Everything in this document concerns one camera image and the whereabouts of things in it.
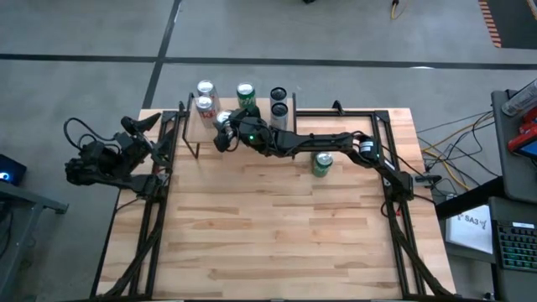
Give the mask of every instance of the orange striped tape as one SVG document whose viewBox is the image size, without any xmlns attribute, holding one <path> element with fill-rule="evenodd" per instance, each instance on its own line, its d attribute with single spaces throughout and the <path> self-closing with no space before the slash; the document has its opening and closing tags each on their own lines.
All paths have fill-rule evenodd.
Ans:
<svg viewBox="0 0 537 302">
<path fill-rule="evenodd" d="M 490 34 L 490 39 L 492 40 L 493 45 L 498 48 L 502 48 L 502 40 L 500 39 L 500 35 L 496 29 L 496 24 L 494 23 L 494 19 L 490 12 L 490 8 L 488 7 L 487 1 L 480 0 L 479 7 L 481 8 L 483 18 L 485 19 L 485 25 L 487 25 L 488 33 Z"/>
</svg>

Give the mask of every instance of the white paper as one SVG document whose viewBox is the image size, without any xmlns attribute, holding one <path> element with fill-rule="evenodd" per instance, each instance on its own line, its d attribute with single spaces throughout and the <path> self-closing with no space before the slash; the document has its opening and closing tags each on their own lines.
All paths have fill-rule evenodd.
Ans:
<svg viewBox="0 0 537 302">
<path fill-rule="evenodd" d="M 493 232 L 488 206 L 479 206 L 446 222 L 446 241 L 493 253 Z"/>
</svg>

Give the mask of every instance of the green soda can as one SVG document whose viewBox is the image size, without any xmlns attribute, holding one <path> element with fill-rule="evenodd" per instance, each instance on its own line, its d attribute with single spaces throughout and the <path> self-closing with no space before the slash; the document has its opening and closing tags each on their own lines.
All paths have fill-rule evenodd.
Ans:
<svg viewBox="0 0 537 302">
<path fill-rule="evenodd" d="M 316 177 L 325 177 L 333 163 L 334 158 L 328 152 L 311 153 L 311 172 Z"/>
<path fill-rule="evenodd" d="M 241 83 L 237 86 L 238 105 L 241 108 L 255 107 L 255 89 L 251 83 Z"/>
</svg>

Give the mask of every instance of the wire bundle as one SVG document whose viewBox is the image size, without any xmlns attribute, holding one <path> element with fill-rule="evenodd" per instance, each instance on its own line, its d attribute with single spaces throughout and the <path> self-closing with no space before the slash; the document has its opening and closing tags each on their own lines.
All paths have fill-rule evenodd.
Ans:
<svg viewBox="0 0 537 302">
<path fill-rule="evenodd" d="M 478 114 L 471 115 L 470 117 L 464 117 L 462 119 L 458 119 L 458 120 L 453 121 L 453 122 L 447 122 L 447 123 L 441 124 L 441 125 L 436 126 L 436 127 L 427 128 L 425 130 L 418 131 L 418 133 L 423 133 L 423 132 L 426 132 L 426 131 L 437 129 L 437 128 L 440 128 L 440 127 L 443 127 L 443 126 L 446 126 L 446 125 L 450 125 L 450 124 L 455 123 L 455 122 L 460 122 L 460 121 L 463 121 L 463 120 L 466 120 L 466 119 L 469 119 L 469 118 L 472 118 L 472 117 L 477 117 L 477 116 L 479 116 L 479 118 L 474 123 L 466 125 L 465 127 L 456 130 L 454 133 L 450 134 L 446 138 L 443 138 L 441 141 L 439 141 L 437 143 L 429 143 L 426 140 L 424 140 L 423 138 L 418 137 L 419 140 L 421 140 L 422 142 L 424 142 L 424 143 L 426 143 L 428 145 L 428 147 L 421 149 L 421 152 L 425 156 L 429 157 L 429 158 L 425 159 L 425 161 L 429 162 L 425 166 L 426 171 L 430 171 L 437 164 L 442 164 L 444 166 L 444 168 L 446 169 L 447 173 L 450 175 L 450 177 L 460 187 L 464 188 L 465 190 L 470 190 L 471 189 L 467 185 L 466 181 L 464 180 L 465 176 L 466 176 L 467 179 L 471 180 L 474 184 L 476 184 L 476 185 L 480 185 L 480 184 L 477 181 L 475 181 L 470 175 L 468 175 L 467 173 L 464 173 L 463 171 L 458 169 L 455 166 L 455 164 L 453 164 L 453 160 L 455 160 L 455 159 L 469 158 L 473 162 L 478 164 L 480 167 L 482 167 L 484 170 L 486 170 L 489 174 L 492 174 L 494 176 L 499 176 L 498 174 L 492 172 L 484 164 L 479 162 L 477 159 L 472 157 L 473 155 L 479 154 L 479 153 L 481 153 L 483 151 L 482 145 L 479 142 L 479 140 L 477 139 L 476 131 L 494 124 L 494 121 L 489 122 L 489 123 L 485 123 L 485 121 L 490 120 L 490 119 L 493 118 L 493 113 L 491 111 L 481 112 L 481 113 L 478 113 Z M 445 143 L 450 138 L 455 137 L 459 133 L 461 133 L 461 134 L 457 138 L 457 140 L 454 143 L 448 144 L 448 146 L 446 147 L 445 151 L 442 152 L 437 148 L 440 144 Z M 479 150 L 475 151 L 475 152 L 472 152 L 472 153 L 466 153 L 461 148 L 457 147 L 457 144 L 459 144 L 470 133 L 472 134 L 474 140 L 476 141 L 477 145 L 479 146 Z M 462 155 L 453 157 L 452 155 L 453 155 L 454 150 L 459 151 L 460 153 L 462 153 Z M 455 176 L 455 174 L 453 173 L 453 169 L 459 173 L 460 179 Z"/>
</svg>

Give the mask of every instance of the red device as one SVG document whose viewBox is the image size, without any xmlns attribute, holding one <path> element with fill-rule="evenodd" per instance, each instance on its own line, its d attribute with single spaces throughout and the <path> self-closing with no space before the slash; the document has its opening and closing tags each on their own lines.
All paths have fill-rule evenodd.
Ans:
<svg viewBox="0 0 537 302">
<path fill-rule="evenodd" d="M 524 115 L 523 124 L 519 127 L 519 133 L 518 137 L 509 141 L 508 150 L 537 159 L 537 107 Z"/>
</svg>

